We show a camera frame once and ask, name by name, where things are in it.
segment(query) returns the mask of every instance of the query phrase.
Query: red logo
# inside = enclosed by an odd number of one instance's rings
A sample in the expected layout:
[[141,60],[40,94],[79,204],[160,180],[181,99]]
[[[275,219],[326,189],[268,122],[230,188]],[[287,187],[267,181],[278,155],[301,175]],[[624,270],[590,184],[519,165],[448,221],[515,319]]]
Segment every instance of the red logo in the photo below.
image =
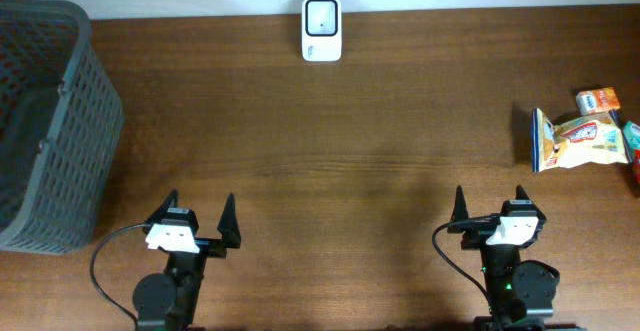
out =
[[584,140],[593,140],[597,134],[598,125],[595,122],[589,122],[564,133],[562,136],[568,138],[571,143],[577,143]]

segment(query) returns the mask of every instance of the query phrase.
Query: brown tabletop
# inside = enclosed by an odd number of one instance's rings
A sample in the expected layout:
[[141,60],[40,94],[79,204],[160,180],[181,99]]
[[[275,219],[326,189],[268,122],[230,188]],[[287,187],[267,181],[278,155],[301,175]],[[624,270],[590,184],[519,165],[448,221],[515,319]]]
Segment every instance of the brown tabletop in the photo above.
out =
[[[576,89],[613,86],[640,122],[640,6],[344,15],[343,57],[307,63],[299,16],[93,22],[126,115],[87,249],[2,253],[2,329],[125,330],[89,281],[96,241],[138,223],[172,188],[217,237],[229,192],[243,243],[210,260],[196,325],[375,330],[470,322],[480,292],[431,233],[458,184],[471,215],[522,184],[547,215],[522,253],[558,268],[555,323],[640,325],[640,207],[622,165],[533,174],[530,111],[577,113]],[[443,249],[481,278],[479,252]],[[105,290],[131,308],[166,256],[137,231],[99,256]]]

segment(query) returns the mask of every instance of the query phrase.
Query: gray plastic bin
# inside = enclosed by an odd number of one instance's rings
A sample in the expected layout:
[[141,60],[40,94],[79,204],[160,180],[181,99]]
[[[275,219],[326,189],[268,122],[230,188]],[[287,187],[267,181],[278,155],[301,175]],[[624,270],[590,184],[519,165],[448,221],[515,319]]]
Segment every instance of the gray plastic bin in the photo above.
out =
[[90,34],[73,3],[0,0],[0,250],[93,237],[124,115]]

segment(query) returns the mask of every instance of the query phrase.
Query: white and yellow snack bag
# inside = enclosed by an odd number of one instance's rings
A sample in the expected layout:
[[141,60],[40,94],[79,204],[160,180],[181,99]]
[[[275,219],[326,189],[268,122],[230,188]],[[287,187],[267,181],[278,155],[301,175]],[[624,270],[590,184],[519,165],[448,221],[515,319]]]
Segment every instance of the white and yellow snack bag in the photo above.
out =
[[540,109],[535,109],[531,137],[533,172],[588,162],[629,163],[614,111],[554,126]]

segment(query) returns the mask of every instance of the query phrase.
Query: snack package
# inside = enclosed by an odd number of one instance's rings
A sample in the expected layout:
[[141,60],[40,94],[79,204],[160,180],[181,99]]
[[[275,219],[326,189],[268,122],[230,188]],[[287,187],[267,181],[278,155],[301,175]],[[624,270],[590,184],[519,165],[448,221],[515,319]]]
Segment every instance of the snack package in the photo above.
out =
[[620,102],[613,87],[599,90],[582,91],[576,96],[576,102],[582,116],[608,112],[620,108]]
[[533,172],[588,162],[629,163],[614,111],[554,126],[540,109],[535,109],[531,137]]
[[633,158],[633,173],[636,175],[636,181],[640,184],[640,126],[633,122],[627,122],[622,130],[624,137],[627,139]]

